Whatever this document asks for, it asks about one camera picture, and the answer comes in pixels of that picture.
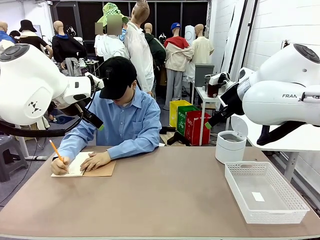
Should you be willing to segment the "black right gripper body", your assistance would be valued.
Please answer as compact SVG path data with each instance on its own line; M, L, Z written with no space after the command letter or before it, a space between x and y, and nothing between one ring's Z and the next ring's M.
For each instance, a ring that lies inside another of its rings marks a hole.
M225 105L222 109L222 115L224 117L230 117L233 114L240 116L245 114L242 106L242 100L238 95L238 86L238 83L234 84L220 96L222 103Z

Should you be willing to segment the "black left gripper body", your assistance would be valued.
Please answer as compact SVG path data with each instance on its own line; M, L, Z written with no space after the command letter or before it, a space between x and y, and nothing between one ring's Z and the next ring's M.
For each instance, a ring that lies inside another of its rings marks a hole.
M87 123L93 125L96 129L104 127L103 121L88 109L84 109L82 119Z

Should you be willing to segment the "person's left hand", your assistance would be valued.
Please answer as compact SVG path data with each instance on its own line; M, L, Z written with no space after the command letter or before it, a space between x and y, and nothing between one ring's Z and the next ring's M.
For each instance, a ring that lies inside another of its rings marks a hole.
M80 170L90 172L101 166L108 164L111 161L111 157L107 151L98 153L89 153L87 158L81 165Z

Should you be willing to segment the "person's right hand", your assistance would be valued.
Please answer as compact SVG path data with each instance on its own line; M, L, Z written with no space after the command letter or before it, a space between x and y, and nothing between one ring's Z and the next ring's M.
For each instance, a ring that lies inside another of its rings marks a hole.
M50 165L51 172L55 175L65 175L69 171L70 158L69 157L56 157Z

